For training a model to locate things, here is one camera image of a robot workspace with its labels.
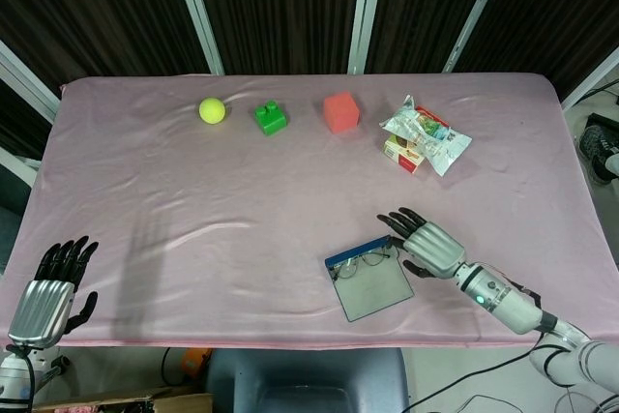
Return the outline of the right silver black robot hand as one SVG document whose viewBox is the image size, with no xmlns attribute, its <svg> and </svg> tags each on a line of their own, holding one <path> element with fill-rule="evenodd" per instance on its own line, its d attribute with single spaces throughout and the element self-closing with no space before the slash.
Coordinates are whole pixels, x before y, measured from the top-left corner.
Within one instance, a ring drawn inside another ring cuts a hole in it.
<svg viewBox="0 0 619 413">
<path fill-rule="evenodd" d="M 411 257 L 403 264 L 415 276 L 448 280 L 465 264 L 463 245 L 413 210 L 399 207 L 396 212 L 376 217 L 395 232 L 390 244 Z"/>
</svg>

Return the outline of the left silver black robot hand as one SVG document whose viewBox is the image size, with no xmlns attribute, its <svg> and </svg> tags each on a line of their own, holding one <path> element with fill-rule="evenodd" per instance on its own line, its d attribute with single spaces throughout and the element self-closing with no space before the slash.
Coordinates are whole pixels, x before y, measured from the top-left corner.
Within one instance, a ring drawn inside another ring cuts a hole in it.
<svg viewBox="0 0 619 413">
<path fill-rule="evenodd" d="M 99 294 L 88 294 L 82 310 L 72 314 L 74 297 L 98 242 L 83 236 L 52 245 L 18 302 L 8 336 L 19 347 L 48 349 L 64 335 L 85 324 L 93 314 Z"/>
</svg>

